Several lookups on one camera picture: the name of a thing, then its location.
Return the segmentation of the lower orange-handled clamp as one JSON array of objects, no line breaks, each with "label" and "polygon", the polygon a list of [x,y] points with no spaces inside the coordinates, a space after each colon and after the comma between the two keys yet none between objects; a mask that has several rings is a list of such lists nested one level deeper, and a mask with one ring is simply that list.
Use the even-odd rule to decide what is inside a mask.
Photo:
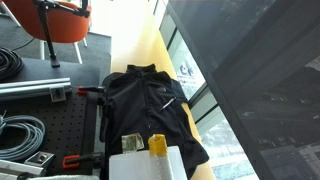
[{"label": "lower orange-handled clamp", "polygon": [[64,169],[76,169],[81,163],[91,163],[93,169],[98,169],[104,166],[105,155],[103,152],[91,153],[86,155],[70,155],[65,156],[62,160]]}]

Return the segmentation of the orange chair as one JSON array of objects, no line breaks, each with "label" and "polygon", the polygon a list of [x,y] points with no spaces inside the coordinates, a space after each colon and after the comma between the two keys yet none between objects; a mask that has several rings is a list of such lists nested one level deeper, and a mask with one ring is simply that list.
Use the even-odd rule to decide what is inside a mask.
[{"label": "orange chair", "polygon": [[46,41],[52,67],[59,67],[54,43],[77,43],[89,30],[92,7],[88,0],[80,6],[60,0],[3,0],[22,28]]}]

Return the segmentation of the black perforated breadboard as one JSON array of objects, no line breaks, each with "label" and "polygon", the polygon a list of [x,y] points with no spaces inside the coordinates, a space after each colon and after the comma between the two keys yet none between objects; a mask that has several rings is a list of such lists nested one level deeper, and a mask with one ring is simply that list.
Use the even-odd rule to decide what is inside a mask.
[{"label": "black perforated breadboard", "polygon": [[94,152],[96,128],[96,96],[71,93],[67,100],[53,103],[49,97],[34,97],[0,103],[6,117],[29,115],[40,119],[46,128],[40,151],[55,155],[47,167],[48,175],[91,175],[93,166],[84,162],[76,169],[64,169],[65,156]]}]

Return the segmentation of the white block with yellow tape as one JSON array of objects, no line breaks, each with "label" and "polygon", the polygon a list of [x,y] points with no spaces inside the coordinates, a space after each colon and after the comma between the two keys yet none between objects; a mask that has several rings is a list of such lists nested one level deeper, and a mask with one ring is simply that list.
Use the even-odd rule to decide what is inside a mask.
[{"label": "white block with yellow tape", "polygon": [[187,180],[178,146],[167,146],[165,136],[154,134],[149,149],[109,158],[109,180]]}]

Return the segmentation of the silver pocket zipper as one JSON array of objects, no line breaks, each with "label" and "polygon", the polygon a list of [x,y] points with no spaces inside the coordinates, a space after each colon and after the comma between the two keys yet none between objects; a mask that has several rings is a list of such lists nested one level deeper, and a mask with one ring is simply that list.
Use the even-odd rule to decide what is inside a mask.
[{"label": "silver pocket zipper", "polygon": [[172,104],[176,100],[176,97],[171,98],[166,104],[164,104],[161,108],[160,111],[164,110],[167,108],[170,104]]}]

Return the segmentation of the black zip-up jersey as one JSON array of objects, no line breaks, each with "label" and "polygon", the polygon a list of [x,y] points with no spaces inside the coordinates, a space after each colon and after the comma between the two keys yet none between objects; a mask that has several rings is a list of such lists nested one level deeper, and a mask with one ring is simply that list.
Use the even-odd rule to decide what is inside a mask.
[{"label": "black zip-up jersey", "polygon": [[[209,160],[203,146],[193,137],[188,115],[182,107],[186,97],[178,81],[156,66],[129,65],[124,73],[108,75],[102,85],[103,116],[100,141],[105,154],[121,154],[123,135],[139,133],[148,149],[148,139],[163,134],[169,146],[178,146],[186,175],[192,177],[197,166]],[[176,100],[167,108],[160,108],[171,98]]]}]

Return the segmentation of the folded dollar bill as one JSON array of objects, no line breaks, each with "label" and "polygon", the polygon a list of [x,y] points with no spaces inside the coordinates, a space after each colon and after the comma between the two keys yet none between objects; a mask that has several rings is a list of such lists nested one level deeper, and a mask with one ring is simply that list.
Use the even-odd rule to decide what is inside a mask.
[{"label": "folded dollar bill", "polygon": [[136,152],[144,148],[142,136],[139,133],[123,135],[121,137],[122,151],[124,153]]}]

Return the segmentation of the aluminium extrusion rail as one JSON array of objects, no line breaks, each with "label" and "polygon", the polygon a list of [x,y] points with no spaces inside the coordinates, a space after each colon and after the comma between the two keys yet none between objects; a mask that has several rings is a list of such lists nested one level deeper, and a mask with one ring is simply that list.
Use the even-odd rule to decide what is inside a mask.
[{"label": "aluminium extrusion rail", "polygon": [[66,100],[72,91],[70,78],[44,79],[0,84],[0,100],[17,100],[49,95],[52,102]]}]

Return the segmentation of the silver corner bracket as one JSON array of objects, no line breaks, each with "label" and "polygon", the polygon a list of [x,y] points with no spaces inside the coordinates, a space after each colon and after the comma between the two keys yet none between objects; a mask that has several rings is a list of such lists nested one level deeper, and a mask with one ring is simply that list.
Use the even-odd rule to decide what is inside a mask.
[{"label": "silver corner bracket", "polygon": [[54,157],[55,155],[52,153],[38,151],[37,153],[26,159],[24,163],[31,166],[47,168]]}]

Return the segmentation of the orange-handled clamp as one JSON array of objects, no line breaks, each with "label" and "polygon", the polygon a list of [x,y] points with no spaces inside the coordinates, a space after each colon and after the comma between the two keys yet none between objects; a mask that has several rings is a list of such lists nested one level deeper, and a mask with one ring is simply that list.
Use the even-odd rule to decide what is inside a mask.
[{"label": "orange-handled clamp", "polygon": [[76,169],[81,163],[91,163],[93,169],[98,169],[104,166],[105,155],[103,152],[91,153],[86,155],[70,155],[65,156],[62,160],[64,169]]},{"label": "orange-handled clamp", "polygon": [[89,92],[103,93],[104,88],[102,86],[78,86],[77,87],[77,93],[80,95],[86,95]]}]

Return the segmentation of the upper orange-handled clamp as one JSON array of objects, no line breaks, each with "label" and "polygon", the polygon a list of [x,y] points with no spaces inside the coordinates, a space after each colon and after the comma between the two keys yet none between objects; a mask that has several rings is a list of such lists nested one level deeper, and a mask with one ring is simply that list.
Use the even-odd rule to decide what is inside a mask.
[{"label": "upper orange-handled clamp", "polygon": [[77,87],[77,93],[80,95],[86,95],[89,92],[103,93],[104,88],[102,86],[78,86]]}]

